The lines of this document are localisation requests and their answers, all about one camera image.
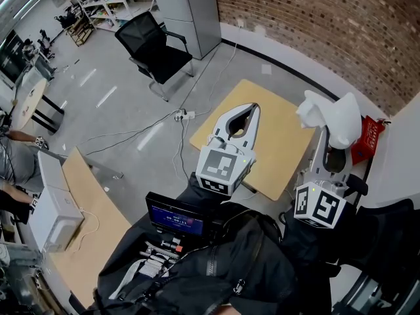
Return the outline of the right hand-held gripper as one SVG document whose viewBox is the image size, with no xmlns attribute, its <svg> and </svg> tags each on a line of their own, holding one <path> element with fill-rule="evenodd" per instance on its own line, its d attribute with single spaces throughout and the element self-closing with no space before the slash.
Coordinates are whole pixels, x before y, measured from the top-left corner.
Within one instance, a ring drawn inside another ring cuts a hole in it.
<svg viewBox="0 0 420 315">
<path fill-rule="evenodd" d="M 310 171 L 299 171 L 295 184 L 294 218 L 315 228 L 334 229 L 341 215 L 352 209 L 344 198 L 352 169 L 351 147 L 337 151 L 338 174 L 326 169 L 329 130 L 322 127 Z"/>
</svg>

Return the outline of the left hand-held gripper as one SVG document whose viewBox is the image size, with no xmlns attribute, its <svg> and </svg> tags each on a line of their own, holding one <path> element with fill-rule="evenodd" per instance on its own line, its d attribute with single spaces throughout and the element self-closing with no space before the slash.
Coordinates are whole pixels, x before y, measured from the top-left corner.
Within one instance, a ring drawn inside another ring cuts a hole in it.
<svg viewBox="0 0 420 315">
<path fill-rule="evenodd" d="M 256 162 L 252 150 L 257 138 L 261 108 L 257 103 L 242 104 L 222 114 L 209 142 L 200 151 L 196 178 L 205 190 L 232 196 Z M 240 148 L 227 140 L 242 139 Z"/>
</svg>

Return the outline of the person's right forearm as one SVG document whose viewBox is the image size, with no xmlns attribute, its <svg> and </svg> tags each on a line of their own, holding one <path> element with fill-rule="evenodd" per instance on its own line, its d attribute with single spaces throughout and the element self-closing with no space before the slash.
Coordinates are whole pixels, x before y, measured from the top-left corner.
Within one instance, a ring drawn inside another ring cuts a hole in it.
<svg viewBox="0 0 420 315">
<path fill-rule="evenodd" d="M 291 208 L 284 214 L 282 249 L 289 260 L 301 266 L 336 263 L 352 233 L 355 216 L 355 206 L 347 203 L 335 228 L 316 228 L 296 219 Z"/>
</svg>

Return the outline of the person's left forearm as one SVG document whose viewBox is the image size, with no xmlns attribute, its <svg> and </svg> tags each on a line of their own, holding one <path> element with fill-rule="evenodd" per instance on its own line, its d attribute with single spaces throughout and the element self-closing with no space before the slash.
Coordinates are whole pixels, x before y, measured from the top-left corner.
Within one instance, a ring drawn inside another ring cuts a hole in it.
<svg viewBox="0 0 420 315">
<path fill-rule="evenodd" d="M 196 178 L 196 173 L 192 172 L 188 179 L 187 187 L 180 193 L 177 200 L 202 209 L 214 210 L 222 202 L 228 201 L 230 198 L 230 196 L 202 188 L 199 180 Z"/>
</svg>

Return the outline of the red box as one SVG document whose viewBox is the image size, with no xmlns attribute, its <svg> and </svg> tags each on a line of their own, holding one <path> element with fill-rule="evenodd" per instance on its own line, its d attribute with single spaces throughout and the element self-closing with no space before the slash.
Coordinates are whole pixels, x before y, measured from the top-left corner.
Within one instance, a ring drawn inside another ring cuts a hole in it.
<svg viewBox="0 0 420 315">
<path fill-rule="evenodd" d="M 351 148 L 353 165 L 371 159 L 375 155 L 379 135 L 389 123 L 386 119 L 372 119 L 368 115 L 362 118 L 362 134 Z"/>
</svg>

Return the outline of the square wooden table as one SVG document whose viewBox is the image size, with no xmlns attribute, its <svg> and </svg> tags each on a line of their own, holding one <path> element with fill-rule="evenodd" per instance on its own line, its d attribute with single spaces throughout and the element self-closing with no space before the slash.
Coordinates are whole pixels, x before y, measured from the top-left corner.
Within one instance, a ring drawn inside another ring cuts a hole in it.
<svg viewBox="0 0 420 315">
<path fill-rule="evenodd" d="M 297 107 L 263 87 L 242 79 L 190 138 L 198 150 L 207 144 L 217 119 L 232 108 L 254 102 L 261 116 L 254 151 L 257 161 L 244 183 L 272 201 L 280 198 L 312 139 L 314 129 L 303 129 Z"/>
</svg>

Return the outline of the black office chair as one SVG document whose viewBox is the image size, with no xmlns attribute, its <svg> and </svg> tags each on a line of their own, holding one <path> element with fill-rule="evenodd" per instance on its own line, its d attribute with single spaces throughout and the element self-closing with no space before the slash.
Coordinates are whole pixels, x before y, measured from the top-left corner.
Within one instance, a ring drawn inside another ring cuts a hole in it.
<svg viewBox="0 0 420 315">
<path fill-rule="evenodd" d="M 353 266 L 383 282 L 404 256 L 404 242 L 416 217 L 409 198 L 385 207 L 361 206 L 344 224 L 338 264 Z"/>
</svg>

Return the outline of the black mesh visitor chair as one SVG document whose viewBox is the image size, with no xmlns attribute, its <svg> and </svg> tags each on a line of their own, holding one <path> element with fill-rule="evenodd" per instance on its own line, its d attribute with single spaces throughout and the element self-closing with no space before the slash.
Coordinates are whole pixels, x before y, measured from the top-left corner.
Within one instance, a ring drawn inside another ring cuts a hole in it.
<svg viewBox="0 0 420 315">
<path fill-rule="evenodd" d="M 115 38 L 130 54 L 129 60 L 138 71 L 149 77 L 149 90 L 168 101 L 163 85 L 186 65 L 186 72 L 194 77 L 193 56 L 189 53 L 183 35 L 164 30 L 150 11 L 126 22 L 115 33 Z"/>
</svg>

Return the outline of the chest-mounted black monitor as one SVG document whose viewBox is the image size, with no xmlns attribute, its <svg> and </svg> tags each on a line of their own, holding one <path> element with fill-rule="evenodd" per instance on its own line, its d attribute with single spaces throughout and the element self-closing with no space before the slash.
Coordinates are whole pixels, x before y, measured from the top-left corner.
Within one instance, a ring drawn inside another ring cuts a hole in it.
<svg viewBox="0 0 420 315">
<path fill-rule="evenodd" d="M 203 209 L 149 192 L 145 197 L 153 225 L 173 234 L 204 237 L 208 216 Z"/>
</svg>

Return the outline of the grey metal cabinet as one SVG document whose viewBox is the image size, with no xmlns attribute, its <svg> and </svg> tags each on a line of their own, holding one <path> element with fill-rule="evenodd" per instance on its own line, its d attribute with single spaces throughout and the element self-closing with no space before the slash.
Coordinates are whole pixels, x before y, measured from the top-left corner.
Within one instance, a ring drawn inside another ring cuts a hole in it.
<svg viewBox="0 0 420 315">
<path fill-rule="evenodd" d="M 167 31 L 186 38 L 190 54 L 201 60 L 221 42 L 217 0 L 156 0 Z"/>
</svg>

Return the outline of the chest rig electronics tray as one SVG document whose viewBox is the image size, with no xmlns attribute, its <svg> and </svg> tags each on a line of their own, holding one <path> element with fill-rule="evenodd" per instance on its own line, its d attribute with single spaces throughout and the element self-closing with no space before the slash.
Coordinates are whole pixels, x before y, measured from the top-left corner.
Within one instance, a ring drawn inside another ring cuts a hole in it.
<svg viewBox="0 0 420 315">
<path fill-rule="evenodd" d="M 158 245 L 150 241 L 144 242 L 146 249 L 140 251 L 140 264 L 137 273 L 148 278 L 169 276 L 169 269 L 180 259 L 183 246 L 180 240 L 173 238 L 173 241 L 162 240 Z"/>
</svg>

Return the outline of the large wooden desk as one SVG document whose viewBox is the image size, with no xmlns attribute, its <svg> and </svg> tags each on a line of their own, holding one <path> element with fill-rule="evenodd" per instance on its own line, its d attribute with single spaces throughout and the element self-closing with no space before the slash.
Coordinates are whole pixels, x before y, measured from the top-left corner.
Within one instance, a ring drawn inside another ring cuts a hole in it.
<svg viewBox="0 0 420 315">
<path fill-rule="evenodd" d="M 70 193 L 84 221 L 64 252 L 49 257 L 66 287 L 85 308 L 93 303 L 98 275 L 131 226 L 74 148 L 62 166 Z"/>
</svg>

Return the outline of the white microwave oven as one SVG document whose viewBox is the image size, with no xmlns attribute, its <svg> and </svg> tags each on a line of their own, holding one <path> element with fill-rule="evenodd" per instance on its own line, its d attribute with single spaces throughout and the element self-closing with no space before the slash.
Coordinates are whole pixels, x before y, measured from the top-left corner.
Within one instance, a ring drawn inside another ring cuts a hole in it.
<svg viewBox="0 0 420 315">
<path fill-rule="evenodd" d="M 37 157 L 43 191 L 28 224 L 41 252 L 62 252 L 84 216 L 70 193 L 60 161 L 45 152 L 38 152 Z"/>
</svg>

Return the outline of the round white table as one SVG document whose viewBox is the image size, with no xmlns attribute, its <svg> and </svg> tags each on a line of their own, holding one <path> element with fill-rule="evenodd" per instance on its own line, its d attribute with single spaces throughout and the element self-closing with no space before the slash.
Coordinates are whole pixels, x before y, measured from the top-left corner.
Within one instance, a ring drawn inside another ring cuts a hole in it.
<svg viewBox="0 0 420 315">
<path fill-rule="evenodd" d="M 51 135 L 54 135 L 59 130 L 62 121 L 55 121 L 53 118 L 47 116 L 38 109 L 39 103 L 43 101 L 56 113 L 64 117 L 64 110 L 45 94 L 48 86 L 49 82 L 45 78 L 41 79 L 31 89 L 23 103 L 13 110 L 11 121 L 12 129 L 22 131 L 29 121 L 32 120 L 34 123 L 37 123 L 48 130 Z"/>
</svg>

